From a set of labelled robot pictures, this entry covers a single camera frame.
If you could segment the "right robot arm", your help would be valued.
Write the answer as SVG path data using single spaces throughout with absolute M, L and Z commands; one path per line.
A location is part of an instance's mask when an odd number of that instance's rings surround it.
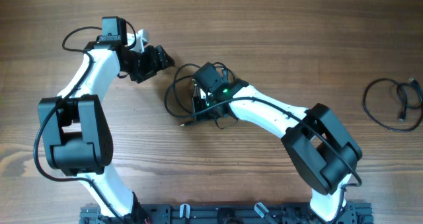
M 356 172 L 362 150 L 332 110 L 289 105 L 259 92 L 248 82 L 207 63 L 193 74 L 200 105 L 195 116 L 232 117 L 278 137 L 300 177 L 311 187 L 311 212 L 298 221 L 338 223 L 346 211 L 346 189 L 359 187 Z

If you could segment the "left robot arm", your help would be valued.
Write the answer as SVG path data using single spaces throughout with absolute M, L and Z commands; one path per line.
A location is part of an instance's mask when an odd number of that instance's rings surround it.
M 55 182 L 80 182 L 97 201 L 104 223 L 148 223 L 149 215 L 114 165 L 113 140 L 102 100 L 115 78 L 142 83 L 175 65 L 162 46 L 150 46 L 144 30 L 128 33 L 123 18 L 103 17 L 100 35 L 80 53 L 71 82 L 38 104 L 40 128 L 33 157 L 38 172 Z

